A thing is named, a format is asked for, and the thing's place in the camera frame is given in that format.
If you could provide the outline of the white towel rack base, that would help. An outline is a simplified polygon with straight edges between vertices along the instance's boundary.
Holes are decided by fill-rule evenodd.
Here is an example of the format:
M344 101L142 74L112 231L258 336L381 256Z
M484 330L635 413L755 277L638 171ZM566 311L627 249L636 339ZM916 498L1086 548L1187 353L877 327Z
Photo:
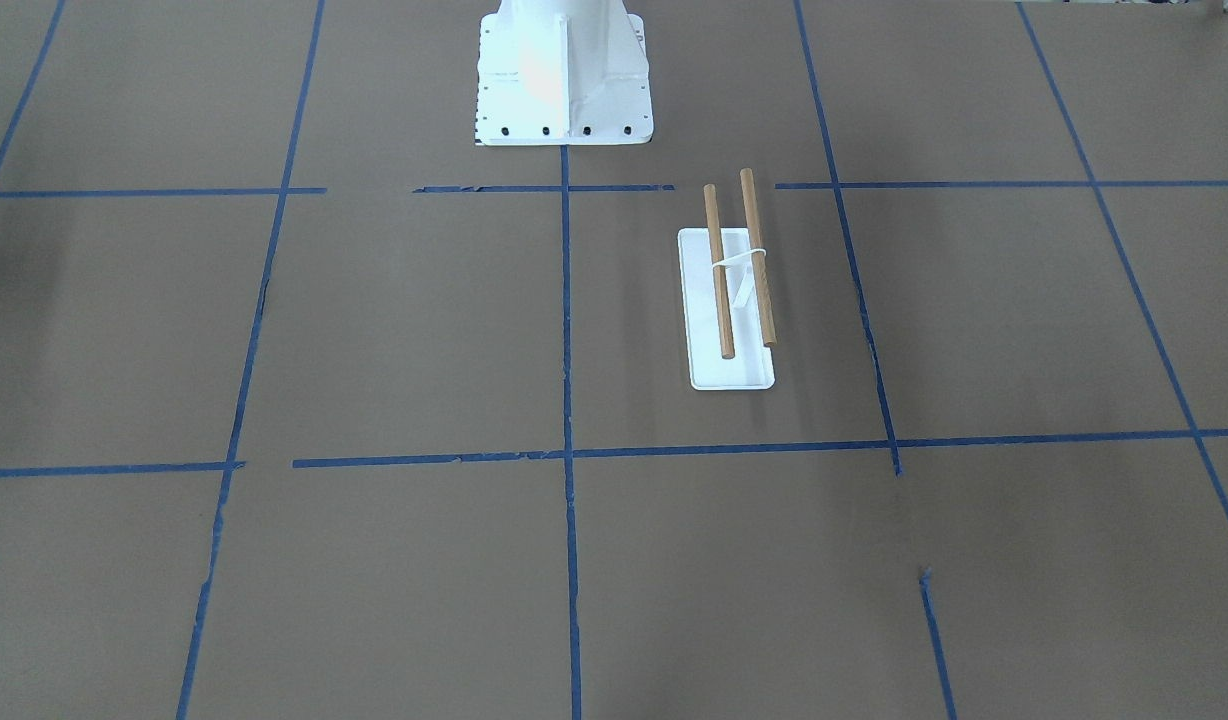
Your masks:
M713 252L707 229L677 236L690 385L696 391L765 391L775 385L763 334L754 249L745 229L722 229Z

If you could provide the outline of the wooden rack rod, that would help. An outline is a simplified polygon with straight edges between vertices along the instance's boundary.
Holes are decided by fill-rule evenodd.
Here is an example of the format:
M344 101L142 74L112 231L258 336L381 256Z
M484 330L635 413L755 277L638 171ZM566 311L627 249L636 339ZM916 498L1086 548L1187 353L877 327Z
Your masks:
M720 354L722 354L722 359L732 360L736 358L736 342L732 315L729 315L727 265L723 264L725 242L722 219L720 219L718 197L716 197L716 186L713 183L704 186L704 208L711 260L711 276L713 276L713 301L716 323L718 323Z
M775 327L772 316L766 249L764 246L763 217L759 206L759 193L756 193L754 170L750 167L739 170L739 186L743 209L745 209L748 247L750 247L752 251L750 258L752 270L754 270L756 318L759 318L763 346L772 348L777 345L777 327Z

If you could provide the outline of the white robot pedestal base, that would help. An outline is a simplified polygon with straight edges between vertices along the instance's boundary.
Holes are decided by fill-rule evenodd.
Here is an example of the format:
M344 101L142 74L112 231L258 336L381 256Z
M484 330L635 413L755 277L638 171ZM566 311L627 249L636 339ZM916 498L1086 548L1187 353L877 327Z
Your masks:
M476 145L655 138L643 18L623 1L501 1L483 15L478 41Z

